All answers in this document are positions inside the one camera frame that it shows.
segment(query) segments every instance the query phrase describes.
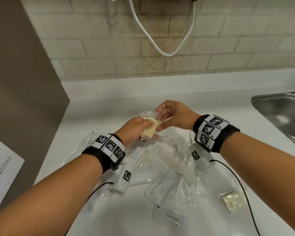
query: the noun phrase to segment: power cord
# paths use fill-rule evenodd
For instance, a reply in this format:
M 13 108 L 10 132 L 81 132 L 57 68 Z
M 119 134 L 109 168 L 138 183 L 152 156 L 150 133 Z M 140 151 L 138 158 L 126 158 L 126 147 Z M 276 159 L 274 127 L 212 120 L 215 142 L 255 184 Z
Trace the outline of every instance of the power cord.
M 167 57 L 171 57 L 173 56 L 174 54 L 177 53 L 177 51 L 179 51 L 180 47 L 182 46 L 182 44 L 185 42 L 185 40 L 189 37 L 192 29 L 193 29 L 193 24 L 194 24 L 194 16 L 195 16 L 195 12 L 196 12 L 196 0 L 192 0 L 193 2 L 193 13 L 192 13 L 192 22 L 191 22 L 191 26 L 190 26 L 190 30 L 188 31 L 187 35 L 185 36 L 185 38 L 181 41 L 180 45 L 177 47 L 177 49 L 171 53 L 171 54 L 167 54 L 165 53 L 164 51 L 162 51 L 158 46 L 157 44 L 155 43 L 155 41 L 153 40 L 153 38 L 149 35 L 149 33 L 146 31 L 146 29 L 142 26 L 141 22 L 139 21 L 137 15 L 136 15 L 136 12 L 134 10 L 134 6 L 133 6 L 133 2 L 132 0 L 129 0 L 129 3 L 130 3 L 130 8 L 131 8 L 131 11 L 132 11 L 132 14 L 134 16 L 134 19 L 137 21 L 139 27 L 141 28 L 141 30 L 145 33 L 145 35 L 149 38 L 149 40 L 152 42 L 152 44 L 154 45 L 154 47 L 162 54 L 162 55 L 165 55 Z
M 114 183 L 113 183 L 113 182 L 105 182 L 105 183 L 101 184 L 99 187 L 97 187 L 97 188 L 92 192 L 92 194 L 90 194 L 90 196 L 87 198 L 87 200 L 86 200 L 85 203 L 87 203 L 87 201 L 92 197 L 92 195 L 93 195 L 93 194 L 94 194 L 94 193 L 95 193 L 100 187 L 102 187 L 102 186 L 104 186 L 104 185 L 107 185 L 107 184 L 111 184 L 111 185 L 113 185 Z M 66 232 L 66 234 L 65 234 L 64 236 L 67 235 L 67 233 L 69 232 L 69 230 L 70 230 L 72 224 L 70 225 L 68 231 Z
M 210 160 L 209 162 L 213 162 L 213 161 L 216 161 L 216 162 L 219 162 L 221 163 L 223 166 L 225 166 L 228 170 L 230 170 L 230 172 L 232 172 L 232 174 L 236 177 L 236 179 L 238 180 L 240 186 L 242 187 L 243 191 L 244 191 L 244 194 L 245 194 L 245 197 L 246 197 L 246 200 L 247 200 L 247 203 L 248 203 L 248 206 L 249 206 L 249 210 L 250 210 L 250 214 L 251 214 L 251 217 L 252 217 L 252 221 L 254 222 L 254 225 L 255 225 L 255 228 L 256 228 L 256 231 L 258 233 L 258 235 L 260 236 L 260 233 L 259 233 L 259 230 L 258 230 L 258 227 L 257 227 L 257 224 L 255 222 L 255 218 L 254 218 L 254 215 L 252 213 L 252 209 L 251 209 L 251 206 L 250 206 L 250 203 L 249 203 L 249 200 L 248 200 L 248 197 L 247 197 L 247 194 L 246 194 L 246 191 L 243 187 L 243 185 L 241 184 L 240 180 L 238 179 L 238 177 L 236 176 L 236 174 L 227 166 L 225 165 L 223 162 L 220 162 L 219 160 Z

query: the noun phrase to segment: brick wall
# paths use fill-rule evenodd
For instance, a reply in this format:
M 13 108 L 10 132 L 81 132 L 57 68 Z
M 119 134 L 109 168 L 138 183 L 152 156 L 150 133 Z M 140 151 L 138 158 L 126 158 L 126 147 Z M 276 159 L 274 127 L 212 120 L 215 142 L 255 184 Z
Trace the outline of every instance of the brick wall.
M 128 0 L 21 0 L 61 80 L 295 67 L 295 0 L 198 0 L 173 57 L 140 30 Z M 190 0 L 133 0 L 146 30 L 173 52 Z

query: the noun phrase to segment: sink basin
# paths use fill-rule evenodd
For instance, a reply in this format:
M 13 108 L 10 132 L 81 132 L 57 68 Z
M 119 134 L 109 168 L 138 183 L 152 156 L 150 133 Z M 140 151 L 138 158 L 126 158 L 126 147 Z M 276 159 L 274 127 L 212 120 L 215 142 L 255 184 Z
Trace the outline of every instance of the sink basin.
M 255 109 L 295 143 L 295 92 L 257 95 L 251 98 Z

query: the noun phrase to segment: hand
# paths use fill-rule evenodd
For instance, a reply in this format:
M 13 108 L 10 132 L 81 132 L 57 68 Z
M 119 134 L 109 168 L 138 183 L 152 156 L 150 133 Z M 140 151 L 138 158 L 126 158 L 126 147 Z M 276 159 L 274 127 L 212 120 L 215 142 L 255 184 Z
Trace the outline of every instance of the hand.
M 156 129 L 157 131 L 162 131 L 168 127 L 179 127 L 193 131 L 195 121 L 201 117 L 200 114 L 192 111 L 183 103 L 170 100 L 166 100 L 158 106 L 156 112 L 159 113 L 157 118 L 162 121 Z
M 141 117 L 135 117 L 126 122 L 115 134 L 120 137 L 124 146 L 128 148 L 141 136 L 144 129 L 152 126 L 153 123 L 150 120 L 143 120 Z

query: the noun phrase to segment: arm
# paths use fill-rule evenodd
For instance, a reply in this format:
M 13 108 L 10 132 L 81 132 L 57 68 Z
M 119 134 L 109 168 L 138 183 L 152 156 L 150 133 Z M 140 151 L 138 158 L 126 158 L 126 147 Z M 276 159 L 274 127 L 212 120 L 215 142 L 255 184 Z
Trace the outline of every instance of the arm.
M 165 101 L 157 109 L 166 120 L 158 131 L 175 126 L 193 130 L 200 117 L 180 102 Z M 295 230 L 295 157 L 240 132 L 228 137 L 222 157 L 248 186 Z
M 115 132 L 129 147 L 153 125 L 133 118 Z M 64 235 L 91 194 L 102 166 L 94 156 L 82 154 L 37 183 L 0 212 L 1 236 Z

